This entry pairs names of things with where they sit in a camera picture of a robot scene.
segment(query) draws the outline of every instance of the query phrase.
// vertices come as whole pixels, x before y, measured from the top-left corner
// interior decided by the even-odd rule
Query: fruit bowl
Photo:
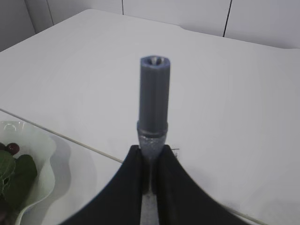
[[[14,157],[28,154],[37,167],[37,177],[30,193],[16,214],[15,225],[19,225],[23,214],[48,197],[54,189],[55,176],[50,158],[56,150],[56,144],[46,132],[23,121],[0,121],[0,142],[5,145],[17,143],[20,151]]]

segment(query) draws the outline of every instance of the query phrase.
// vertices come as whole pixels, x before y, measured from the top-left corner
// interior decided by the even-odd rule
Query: dark red grape
[[[2,144],[1,142],[0,142],[0,150],[5,150],[5,144]]]
[[[0,196],[0,224],[6,224],[4,221],[10,212],[11,208],[9,204]]]
[[[5,151],[8,151],[10,154],[15,155],[19,152],[20,147],[16,143],[10,143],[6,146]]]

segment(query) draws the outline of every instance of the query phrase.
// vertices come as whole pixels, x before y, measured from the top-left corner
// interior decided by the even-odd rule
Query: green leaf
[[[6,191],[15,171],[15,158],[7,151],[0,150],[0,195]]]
[[[27,197],[38,172],[30,155],[22,155],[15,161],[15,175],[9,189],[4,192],[5,201],[18,209]]]

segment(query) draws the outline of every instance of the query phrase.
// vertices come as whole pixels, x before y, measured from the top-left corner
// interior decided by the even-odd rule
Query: metal rod
[[[144,158],[140,225],[158,225],[155,163],[168,130],[170,61],[161,56],[141,59],[140,111],[137,131]]]

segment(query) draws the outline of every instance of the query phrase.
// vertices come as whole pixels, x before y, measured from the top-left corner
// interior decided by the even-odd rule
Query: white wall
[[[300,48],[300,0],[233,0],[225,37]]]
[[[100,9],[122,14],[122,0],[48,0],[54,24],[86,9]]]
[[[34,35],[23,0],[0,0],[0,51]]]
[[[124,14],[222,36],[230,0],[123,0]]]
[[[36,32],[53,26],[47,0],[25,0]]]

